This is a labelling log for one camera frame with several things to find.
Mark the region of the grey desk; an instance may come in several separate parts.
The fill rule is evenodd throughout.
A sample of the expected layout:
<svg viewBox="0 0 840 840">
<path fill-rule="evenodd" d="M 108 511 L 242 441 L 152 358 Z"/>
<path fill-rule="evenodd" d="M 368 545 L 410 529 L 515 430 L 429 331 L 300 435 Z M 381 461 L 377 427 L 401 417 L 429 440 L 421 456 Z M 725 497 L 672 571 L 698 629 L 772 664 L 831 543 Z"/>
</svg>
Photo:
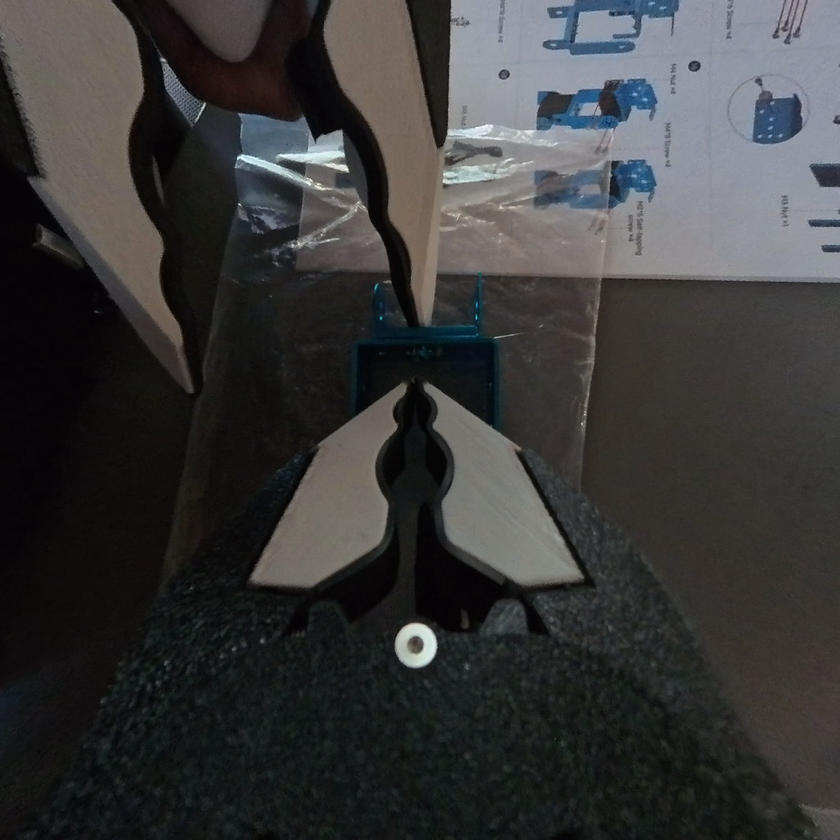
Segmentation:
<svg viewBox="0 0 840 840">
<path fill-rule="evenodd" d="M 140 342 L 114 405 L 128 524 L 96 605 L 137 623 L 160 587 L 197 398 Z M 685 607 L 738 714 L 797 798 L 838 824 L 838 285 L 604 280 L 586 495 Z"/>
</svg>

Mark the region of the clear plastic bag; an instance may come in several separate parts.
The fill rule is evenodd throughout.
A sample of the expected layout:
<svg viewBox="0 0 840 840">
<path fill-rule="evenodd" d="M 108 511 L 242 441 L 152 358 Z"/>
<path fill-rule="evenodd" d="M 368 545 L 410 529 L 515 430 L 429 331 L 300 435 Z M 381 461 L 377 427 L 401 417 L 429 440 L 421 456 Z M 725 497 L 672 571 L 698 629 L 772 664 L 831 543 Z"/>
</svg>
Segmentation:
<svg viewBox="0 0 840 840">
<path fill-rule="evenodd" d="M 483 276 L 482 327 L 498 342 L 501 431 L 580 482 L 606 211 L 552 215 L 537 171 L 611 163 L 594 134 L 451 129 L 434 323 L 469 320 Z M 351 415 L 351 358 L 371 329 L 382 244 L 348 173 L 339 133 L 206 110 L 170 187 L 195 199 L 190 258 L 216 290 L 204 384 L 166 551 L 171 577 L 292 456 Z"/>
</svg>

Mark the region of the white instruction manual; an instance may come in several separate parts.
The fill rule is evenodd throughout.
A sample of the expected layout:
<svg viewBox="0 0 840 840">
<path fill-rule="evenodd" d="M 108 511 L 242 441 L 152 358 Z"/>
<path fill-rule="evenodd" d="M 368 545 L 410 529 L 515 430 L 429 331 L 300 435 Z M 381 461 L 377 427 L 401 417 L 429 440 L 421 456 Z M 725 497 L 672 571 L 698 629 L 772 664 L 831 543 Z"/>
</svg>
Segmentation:
<svg viewBox="0 0 840 840">
<path fill-rule="evenodd" d="M 439 268 L 838 277 L 838 2 L 452 2 Z"/>
</svg>

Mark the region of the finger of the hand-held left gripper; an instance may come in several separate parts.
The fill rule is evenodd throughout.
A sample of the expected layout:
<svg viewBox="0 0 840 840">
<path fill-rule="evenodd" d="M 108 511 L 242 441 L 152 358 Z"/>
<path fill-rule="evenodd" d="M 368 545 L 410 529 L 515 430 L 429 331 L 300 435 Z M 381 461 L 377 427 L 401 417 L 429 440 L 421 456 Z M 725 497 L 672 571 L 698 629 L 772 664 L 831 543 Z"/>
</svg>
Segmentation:
<svg viewBox="0 0 840 840">
<path fill-rule="evenodd" d="M 165 207 L 165 86 L 137 2 L 2 1 L 4 152 L 187 393 L 201 353 Z"/>
<path fill-rule="evenodd" d="M 434 308 L 438 136 L 407 2 L 317 2 L 296 43 L 296 94 L 314 138 L 340 131 L 410 327 Z"/>
</svg>

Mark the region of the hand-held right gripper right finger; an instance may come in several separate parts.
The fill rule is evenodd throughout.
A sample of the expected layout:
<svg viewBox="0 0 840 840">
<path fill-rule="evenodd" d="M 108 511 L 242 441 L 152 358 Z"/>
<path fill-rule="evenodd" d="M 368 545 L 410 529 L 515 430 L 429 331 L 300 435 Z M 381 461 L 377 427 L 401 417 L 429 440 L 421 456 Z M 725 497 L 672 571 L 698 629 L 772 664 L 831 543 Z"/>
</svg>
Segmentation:
<svg viewBox="0 0 840 840">
<path fill-rule="evenodd" d="M 572 547 L 521 458 L 520 447 L 436 386 L 427 432 L 445 471 L 431 503 L 435 531 L 457 560 L 500 585 L 548 590 L 585 582 Z"/>
</svg>

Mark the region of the person's left hand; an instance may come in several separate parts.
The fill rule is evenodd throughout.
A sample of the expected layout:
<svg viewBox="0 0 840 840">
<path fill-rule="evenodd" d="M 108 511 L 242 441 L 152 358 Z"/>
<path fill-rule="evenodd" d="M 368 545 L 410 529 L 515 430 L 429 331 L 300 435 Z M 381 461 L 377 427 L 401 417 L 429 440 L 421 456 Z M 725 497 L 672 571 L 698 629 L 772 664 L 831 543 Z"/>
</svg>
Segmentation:
<svg viewBox="0 0 840 840">
<path fill-rule="evenodd" d="M 295 121 L 301 106 L 287 59 L 308 28 L 304 7 L 276 6 L 254 49 L 239 62 L 215 56 L 179 18 L 155 40 L 179 81 L 198 100 L 231 112 Z"/>
</svg>

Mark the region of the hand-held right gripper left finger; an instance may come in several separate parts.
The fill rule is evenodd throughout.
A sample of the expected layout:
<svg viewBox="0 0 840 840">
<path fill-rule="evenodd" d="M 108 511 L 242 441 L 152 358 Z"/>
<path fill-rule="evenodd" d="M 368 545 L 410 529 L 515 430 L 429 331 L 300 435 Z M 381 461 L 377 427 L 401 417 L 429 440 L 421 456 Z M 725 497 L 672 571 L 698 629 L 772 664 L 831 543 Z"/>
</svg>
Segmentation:
<svg viewBox="0 0 840 840">
<path fill-rule="evenodd" d="M 392 489 L 406 467 L 401 383 L 319 443 L 248 584 L 314 592 L 380 556 L 394 526 Z"/>
</svg>

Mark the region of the blue metal bracket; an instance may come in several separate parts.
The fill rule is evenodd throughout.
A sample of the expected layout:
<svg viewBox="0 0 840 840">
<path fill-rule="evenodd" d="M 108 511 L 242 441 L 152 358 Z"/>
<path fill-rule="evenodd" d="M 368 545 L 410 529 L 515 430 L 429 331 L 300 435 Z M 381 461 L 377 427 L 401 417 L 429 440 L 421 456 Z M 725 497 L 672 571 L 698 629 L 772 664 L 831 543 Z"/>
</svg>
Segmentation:
<svg viewBox="0 0 840 840">
<path fill-rule="evenodd" d="M 482 274 L 476 277 L 467 323 L 408 327 L 393 318 L 393 298 L 389 282 L 374 285 L 369 337 L 353 344 L 351 414 L 362 413 L 395 385 L 416 377 L 499 429 L 499 348 L 482 328 Z"/>
</svg>

